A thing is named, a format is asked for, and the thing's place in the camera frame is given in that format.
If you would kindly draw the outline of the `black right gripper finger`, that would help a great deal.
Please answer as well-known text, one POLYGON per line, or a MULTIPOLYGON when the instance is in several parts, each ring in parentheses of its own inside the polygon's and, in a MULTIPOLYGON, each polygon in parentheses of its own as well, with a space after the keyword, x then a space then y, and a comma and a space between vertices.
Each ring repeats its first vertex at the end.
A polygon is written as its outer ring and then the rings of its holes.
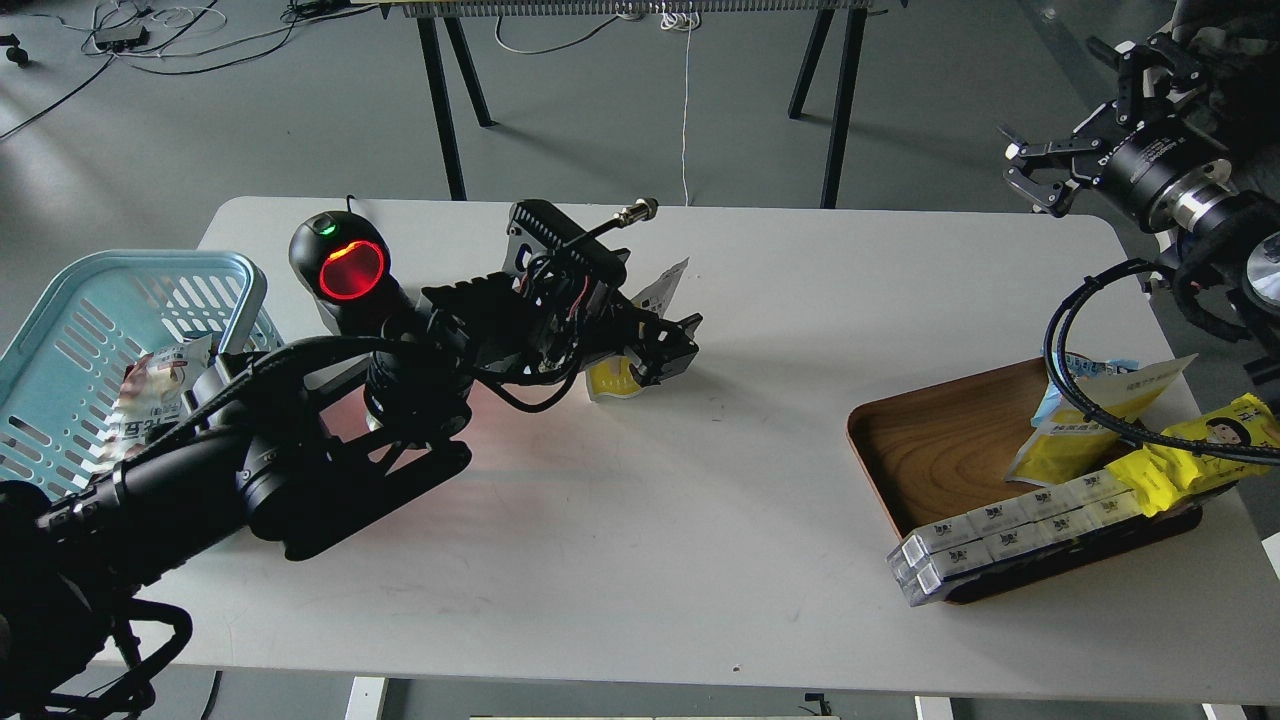
POLYGON ((1151 35, 1128 50, 1091 36, 1085 46, 1117 74, 1117 96, 1112 102, 1117 126, 1137 126, 1146 109, 1164 108, 1170 104, 1170 94, 1190 94, 1210 79, 1203 63, 1171 35, 1151 35))
POLYGON ((1076 136, 1033 143, 1011 126, 998 126, 1007 140, 1005 158, 1007 184, 1037 213, 1053 218, 1066 217, 1075 196, 1101 184, 1100 159, 1105 142, 1100 137, 1076 136))

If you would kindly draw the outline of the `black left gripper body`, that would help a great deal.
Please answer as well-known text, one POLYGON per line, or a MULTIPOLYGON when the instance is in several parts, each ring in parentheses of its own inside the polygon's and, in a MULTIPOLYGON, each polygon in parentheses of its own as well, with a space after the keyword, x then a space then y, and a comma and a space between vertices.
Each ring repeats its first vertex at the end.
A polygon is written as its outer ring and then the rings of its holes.
POLYGON ((502 383, 553 384, 637 347, 641 313, 620 291, 628 250, 600 238, 640 219, 635 204, 585 229, 545 200, 511 206, 504 270, 517 296, 517 340, 516 355, 500 361, 502 383))

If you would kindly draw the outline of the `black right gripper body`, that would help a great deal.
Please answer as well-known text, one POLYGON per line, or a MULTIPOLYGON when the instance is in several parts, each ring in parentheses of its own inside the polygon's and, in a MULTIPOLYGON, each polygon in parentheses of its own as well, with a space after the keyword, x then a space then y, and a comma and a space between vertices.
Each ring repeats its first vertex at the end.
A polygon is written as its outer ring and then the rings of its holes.
POLYGON ((1146 233, 1192 231, 1233 196, 1226 149, 1176 117, 1146 122, 1100 164, 1096 188, 1146 233))

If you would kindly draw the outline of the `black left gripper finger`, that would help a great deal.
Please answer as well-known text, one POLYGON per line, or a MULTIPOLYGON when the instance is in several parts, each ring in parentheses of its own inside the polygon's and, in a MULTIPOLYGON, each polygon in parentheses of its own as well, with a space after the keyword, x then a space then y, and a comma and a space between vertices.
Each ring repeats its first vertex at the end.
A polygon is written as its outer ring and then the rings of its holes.
POLYGON ((685 334, 663 334, 628 345, 631 377, 640 387, 658 386, 689 369, 700 347, 685 334))
POLYGON ((630 346, 640 348, 695 347, 695 332, 703 322, 700 313, 678 320, 666 319, 657 313, 637 313, 635 336, 630 346))

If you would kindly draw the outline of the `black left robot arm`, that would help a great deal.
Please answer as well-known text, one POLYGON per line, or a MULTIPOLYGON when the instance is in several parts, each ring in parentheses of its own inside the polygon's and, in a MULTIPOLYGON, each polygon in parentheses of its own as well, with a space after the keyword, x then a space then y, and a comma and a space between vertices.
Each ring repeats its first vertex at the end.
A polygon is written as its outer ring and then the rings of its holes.
POLYGON ((367 218, 303 220, 289 263, 334 334, 269 352, 232 341, 178 421, 78 492, 3 482, 3 716, 150 708, 193 623, 143 587, 243 528, 312 559, 457 477, 475 384, 543 413, 611 357, 641 387, 686 372, 701 316, 625 297, 628 251, 600 242, 657 211, 639 199, 586 229, 545 200, 516 202, 500 270, 415 297, 367 218))

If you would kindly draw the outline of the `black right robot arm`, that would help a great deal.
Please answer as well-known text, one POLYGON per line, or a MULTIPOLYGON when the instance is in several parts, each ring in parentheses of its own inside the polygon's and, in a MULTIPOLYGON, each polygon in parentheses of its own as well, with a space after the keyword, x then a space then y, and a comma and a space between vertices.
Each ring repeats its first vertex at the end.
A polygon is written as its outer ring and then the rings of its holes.
POLYGON ((1050 382, 1084 419, 1132 445, 1160 445, 1201 456, 1263 465, 1277 451, 1175 439, 1103 410, 1070 377, 1066 337, 1084 304, 1108 284, 1140 273, 1165 278, 1192 324, 1228 342, 1252 340, 1263 356, 1245 370, 1270 411, 1277 410, 1277 202, 1228 187, 1228 149, 1189 126, 1175 104, 1210 81, 1210 73, 1166 33, 1111 47, 1088 38, 1092 56, 1117 77, 1117 95, 1100 105, 1068 138, 1032 143, 1009 127, 1006 182, 1037 211, 1065 217, 1079 190, 1102 193, 1146 233, 1178 227, 1183 241, 1158 261, 1119 263, 1087 277, 1050 319, 1043 355, 1050 382))

